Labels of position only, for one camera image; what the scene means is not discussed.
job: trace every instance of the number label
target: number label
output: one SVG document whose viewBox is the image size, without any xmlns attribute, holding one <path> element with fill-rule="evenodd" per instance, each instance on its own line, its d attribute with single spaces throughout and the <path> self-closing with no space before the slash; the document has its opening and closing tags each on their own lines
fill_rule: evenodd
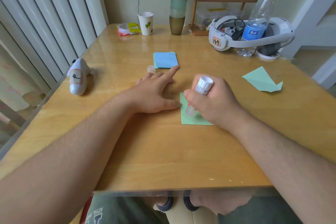
<svg viewBox="0 0 336 224">
<path fill-rule="evenodd" d="M 214 36 L 212 37 L 212 43 L 214 45 L 217 45 L 218 47 L 221 47 L 221 40 L 218 38 L 215 38 Z"/>
</svg>

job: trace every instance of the glue stick base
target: glue stick base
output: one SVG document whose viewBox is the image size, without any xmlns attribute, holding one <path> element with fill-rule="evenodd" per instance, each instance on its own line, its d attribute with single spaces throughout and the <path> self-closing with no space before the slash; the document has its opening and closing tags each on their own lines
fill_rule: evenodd
<svg viewBox="0 0 336 224">
<path fill-rule="evenodd" d="M 197 113 L 197 110 L 192 105 L 188 105 L 185 113 L 186 113 L 186 115 L 188 115 L 190 117 L 194 117 Z"/>
</svg>

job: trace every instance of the water bottle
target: water bottle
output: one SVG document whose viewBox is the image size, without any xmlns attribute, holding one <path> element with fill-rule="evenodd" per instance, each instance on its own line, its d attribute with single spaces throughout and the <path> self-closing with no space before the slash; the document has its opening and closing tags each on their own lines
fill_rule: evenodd
<svg viewBox="0 0 336 224">
<path fill-rule="evenodd" d="M 256 40 L 263 37 L 268 22 L 273 14 L 275 0 L 258 0 L 251 12 L 249 21 L 246 24 L 241 41 Z M 256 47 L 239 48 L 238 53 L 244 57 L 250 57 Z"/>
</svg>

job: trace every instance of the sticky note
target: sticky note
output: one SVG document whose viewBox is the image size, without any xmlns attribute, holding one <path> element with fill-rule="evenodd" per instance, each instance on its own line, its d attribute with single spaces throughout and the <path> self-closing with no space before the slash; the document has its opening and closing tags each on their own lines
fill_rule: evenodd
<svg viewBox="0 0 336 224">
<path fill-rule="evenodd" d="M 186 114 L 186 110 L 188 107 L 188 101 L 183 96 L 183 92 L 180 93 L 180 103 L 181 103 L 181 123 L 189 124 L 189 125 L 213 125 L 207 120 L 205 120 L 202 115 L 197 112 L 194 117 L 190 117 Z"/>
<path fill-rule="evenodd" d="M 259 67 L 242 77 L 259 91 L 273 92 L 281 90 L 283 83 L 275 84 L 263 67 Z"/>
<path fill-rule="evenodd" d="M 179 64 L 175 52 L 155 52 L 153 60 L 155 68 L 171 68 Z"/>
</svg>

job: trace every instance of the green shorts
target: green shorts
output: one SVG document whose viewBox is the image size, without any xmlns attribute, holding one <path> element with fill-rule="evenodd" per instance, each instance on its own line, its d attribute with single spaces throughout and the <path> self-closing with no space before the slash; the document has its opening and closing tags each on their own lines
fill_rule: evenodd
<svg viewBox="0 0 336 224">
<path fill-rule="evenodd" d="M 282 197 L 252 197 L 229 214 L 217 216 L 219 224 L 302 224 Z M 169 224 L 165 213 L 147 206 L 141 197 L 95 194 L 85 224 Z"/>
</svg>

